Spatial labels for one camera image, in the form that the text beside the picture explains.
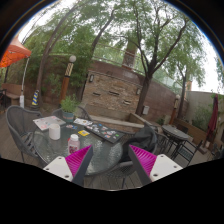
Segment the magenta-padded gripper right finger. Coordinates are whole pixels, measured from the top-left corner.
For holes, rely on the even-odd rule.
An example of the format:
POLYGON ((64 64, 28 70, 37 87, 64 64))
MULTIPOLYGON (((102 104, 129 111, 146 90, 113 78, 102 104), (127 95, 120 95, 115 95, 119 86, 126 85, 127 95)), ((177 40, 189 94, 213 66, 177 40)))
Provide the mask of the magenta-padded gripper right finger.
POLYGON ((156 156, 137 146, 130 145, 128 154, 143 186, 182 169, 165 154, 156 156))

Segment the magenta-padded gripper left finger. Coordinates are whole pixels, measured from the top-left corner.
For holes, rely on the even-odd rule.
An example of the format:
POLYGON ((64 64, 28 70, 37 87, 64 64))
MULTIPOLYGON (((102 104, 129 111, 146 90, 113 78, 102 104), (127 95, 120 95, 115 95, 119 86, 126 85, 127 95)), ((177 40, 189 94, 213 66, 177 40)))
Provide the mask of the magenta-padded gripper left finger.
POLYGON ((58 156, 45 166, 44 170, 78 186, 82 186, 92 156, 93 146, 89 145, 67 157, 58 156))

